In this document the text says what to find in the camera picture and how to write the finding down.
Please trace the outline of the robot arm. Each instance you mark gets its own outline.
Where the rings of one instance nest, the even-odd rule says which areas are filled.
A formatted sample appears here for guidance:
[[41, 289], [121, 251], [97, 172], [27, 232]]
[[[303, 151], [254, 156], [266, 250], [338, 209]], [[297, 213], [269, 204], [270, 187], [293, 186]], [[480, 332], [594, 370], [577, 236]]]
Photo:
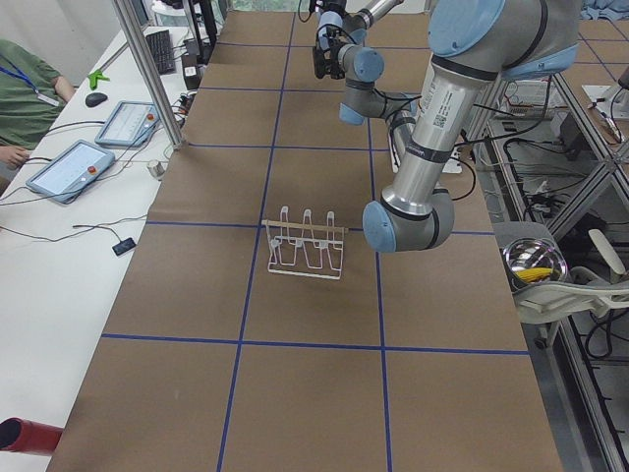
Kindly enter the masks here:
[[391, 185], [363, 212], [380, 253], [442, 244], [454, 205], [438, 179], [479, 91], [496, 79], [542, 78], [569, 68], [578, 49], [579, 1], [440, 1], [429, 21], [433, 77]]
[[420, 98], [400, 92], [384, 92], [376, 81], [384, 72], [384, 59], [365, 45], [368, 29], [398, 1], [371, 1], [355, 14], [344, 1], [311, 1], [309, 12], [318, 17], [313, 47], [314, 75], [345, 82], [339, 119], [360, 126], [366, 119], [381, 119], [387, 126], [391, 166], [397, 171], [416, 125]]

